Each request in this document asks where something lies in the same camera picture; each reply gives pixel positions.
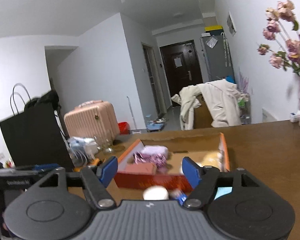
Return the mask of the purple satin scrunchie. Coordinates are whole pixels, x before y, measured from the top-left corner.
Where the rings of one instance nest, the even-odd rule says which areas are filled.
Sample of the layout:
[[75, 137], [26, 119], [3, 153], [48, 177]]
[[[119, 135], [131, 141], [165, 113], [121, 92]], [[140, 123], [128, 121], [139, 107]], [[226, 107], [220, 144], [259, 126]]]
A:
[[151, 163], [157, 167], [157, 171], [160, 173], [166, 173], [167, 168], [167, 157], [163, 154], [142, 154], [134, 153], [134, 162], [136, 164], [140, 163]]

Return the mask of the blue tissue packet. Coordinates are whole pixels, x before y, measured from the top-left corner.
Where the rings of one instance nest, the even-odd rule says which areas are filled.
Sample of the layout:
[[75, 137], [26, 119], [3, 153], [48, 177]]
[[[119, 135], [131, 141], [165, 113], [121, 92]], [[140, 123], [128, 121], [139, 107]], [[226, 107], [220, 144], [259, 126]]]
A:
[[170, 192], [170, 198], [173, 200], [177, 200], [178, 203], [183, 206], [183, 203], [187, 199], [187, 195], [183, 193], [183, 191], [176, 189]]

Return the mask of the red bucket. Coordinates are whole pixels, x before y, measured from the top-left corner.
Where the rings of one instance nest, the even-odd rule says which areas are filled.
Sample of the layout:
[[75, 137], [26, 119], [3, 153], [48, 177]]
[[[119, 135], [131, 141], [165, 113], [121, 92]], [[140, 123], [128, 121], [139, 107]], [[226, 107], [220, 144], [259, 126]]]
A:
[[120, 134], [127, 135], [130, 134], [130, 125], [128, 122], [120, 122], [118, 123]]

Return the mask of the pink striped sponge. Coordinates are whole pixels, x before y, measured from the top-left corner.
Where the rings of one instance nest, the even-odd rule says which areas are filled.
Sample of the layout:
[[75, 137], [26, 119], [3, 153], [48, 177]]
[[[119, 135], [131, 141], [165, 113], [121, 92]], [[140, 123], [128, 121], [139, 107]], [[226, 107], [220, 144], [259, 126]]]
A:
[[119, 173], [127, 174], [147, 174], [154, 175], [157, 172], [157, 166], [154, 163], [132, 163], [127, 164]]

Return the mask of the clear glass vase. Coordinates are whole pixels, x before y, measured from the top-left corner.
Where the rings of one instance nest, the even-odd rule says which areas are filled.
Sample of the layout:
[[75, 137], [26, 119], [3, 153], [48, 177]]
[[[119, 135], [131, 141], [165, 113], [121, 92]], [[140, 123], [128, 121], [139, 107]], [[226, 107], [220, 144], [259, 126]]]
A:
[[113, 137], [109, 129], [99, 135], [95, 135], [94, 140], [99, 151], [103, 151], [105, 154], [112, 154], [115, 152], [113, 148]]

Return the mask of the dark entrance door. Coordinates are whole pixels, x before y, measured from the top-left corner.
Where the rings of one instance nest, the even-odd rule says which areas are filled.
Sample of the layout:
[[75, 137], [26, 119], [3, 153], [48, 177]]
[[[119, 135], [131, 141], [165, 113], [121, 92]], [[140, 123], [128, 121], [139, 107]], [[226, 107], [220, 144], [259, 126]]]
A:
[[160, 47], [170, 96], [182, 88], [203, 83], [194, 40]]

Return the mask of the yellow box on refrigerator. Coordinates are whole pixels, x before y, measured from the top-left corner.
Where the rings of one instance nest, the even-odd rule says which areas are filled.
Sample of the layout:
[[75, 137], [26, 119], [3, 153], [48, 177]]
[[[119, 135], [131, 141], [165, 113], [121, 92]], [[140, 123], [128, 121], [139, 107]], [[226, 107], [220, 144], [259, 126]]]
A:
[[205, 27], [206, 32], [217, 31], [217, 30], [223, 30], [223, 27], [221, 25], [212, 25], [212, 26]]

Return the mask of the small white box by vase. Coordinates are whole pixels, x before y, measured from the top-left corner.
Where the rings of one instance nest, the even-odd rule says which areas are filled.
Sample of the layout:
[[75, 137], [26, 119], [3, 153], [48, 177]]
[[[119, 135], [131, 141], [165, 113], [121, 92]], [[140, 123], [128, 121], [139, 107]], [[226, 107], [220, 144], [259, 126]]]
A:
[[290, 122], [296, 123], [300, 121], [300, 111], [290, 114]]

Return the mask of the white round sponge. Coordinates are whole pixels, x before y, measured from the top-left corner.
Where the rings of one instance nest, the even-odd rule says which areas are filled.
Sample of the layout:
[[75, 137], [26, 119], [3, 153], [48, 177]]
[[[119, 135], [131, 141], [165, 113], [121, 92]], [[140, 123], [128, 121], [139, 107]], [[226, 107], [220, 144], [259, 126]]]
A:
[[143, 192], [144, 200], [168, 200], [168, 190], [163, 186], [151, 186]]

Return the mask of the red cardboard pumpkin box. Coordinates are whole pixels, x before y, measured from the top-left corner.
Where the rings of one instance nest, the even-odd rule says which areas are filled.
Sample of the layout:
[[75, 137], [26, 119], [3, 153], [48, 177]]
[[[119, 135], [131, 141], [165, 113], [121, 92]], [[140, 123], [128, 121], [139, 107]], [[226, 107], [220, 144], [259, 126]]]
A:
[[[127, 164], [133, 163], [133, 155], [147, 145], [159, 145], [168, 148], [166, 173], [156, 172], [154, 175], [119, 173]], [[118, 158], [117, 174], [114, 177], [118, 187], [144, 190], [150, 186], [160, 185], [168, 190], [180, 189], [184, 192], [192, 191], [192, 187], [182, 172], [182, 159], [190, 157], [199, 166], [203, 158], [209, 153], [222, 154], [222, 168], [220, 171], [229, 172], [230, 162], [228, 148], [223, 133], [195, 136], [175, 137], [165, 140], [136, 139]]]

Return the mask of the lilac towel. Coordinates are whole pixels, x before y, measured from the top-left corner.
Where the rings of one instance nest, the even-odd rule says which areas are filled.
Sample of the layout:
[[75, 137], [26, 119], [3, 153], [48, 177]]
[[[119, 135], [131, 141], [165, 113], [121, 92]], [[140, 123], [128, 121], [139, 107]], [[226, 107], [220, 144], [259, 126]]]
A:
[[147, 155], [163, 155], [165, 158], [168, 157], [168, 148], [159, 145], [147, 145], [141, 151], [141, 154]]

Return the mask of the light blue fluffy puff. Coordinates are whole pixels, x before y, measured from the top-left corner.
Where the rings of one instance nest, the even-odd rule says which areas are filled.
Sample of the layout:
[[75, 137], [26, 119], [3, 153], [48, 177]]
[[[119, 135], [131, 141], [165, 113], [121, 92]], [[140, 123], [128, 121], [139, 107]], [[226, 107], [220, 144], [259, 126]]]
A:
[[217, 189], [214, 200], [232, 192], [232, 187], [219, 187]]

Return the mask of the grey refrigerator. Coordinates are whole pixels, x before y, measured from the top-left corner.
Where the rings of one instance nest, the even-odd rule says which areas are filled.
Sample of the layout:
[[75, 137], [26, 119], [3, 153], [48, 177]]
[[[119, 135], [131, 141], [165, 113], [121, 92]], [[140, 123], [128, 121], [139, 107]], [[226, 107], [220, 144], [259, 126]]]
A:
[[209, 81], [226, 79], [235, 83], [230, 48], [224, 31], [216, 30], [212, 34], [203, 33], [200, 42]]

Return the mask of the beige jacket on chair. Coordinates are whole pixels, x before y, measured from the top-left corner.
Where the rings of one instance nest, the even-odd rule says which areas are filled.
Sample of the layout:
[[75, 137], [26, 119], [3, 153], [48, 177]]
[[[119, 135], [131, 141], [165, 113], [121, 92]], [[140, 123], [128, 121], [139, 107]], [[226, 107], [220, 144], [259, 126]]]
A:
[[202, 105], [197, 99], [200, 95], [212, 117], [212, 127], [241, 124], [238, 106], [241, 93], [236, 84], [222, 79], [184, 87], [171, 97], [173, 102], [181, 105], [179, 115], [181, 130], [194, 129], [194, 110]]

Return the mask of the yellow white plush hamster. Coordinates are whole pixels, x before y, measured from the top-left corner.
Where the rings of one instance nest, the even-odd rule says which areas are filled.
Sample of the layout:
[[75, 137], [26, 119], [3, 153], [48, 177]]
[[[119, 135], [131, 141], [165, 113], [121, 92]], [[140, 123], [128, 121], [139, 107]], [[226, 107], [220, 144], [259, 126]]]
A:
[[209, 153], [201, 162], [202, 166], [213, 166], [221, 170], [222, 168], [222, 154], [215, 152], [215, 153]]

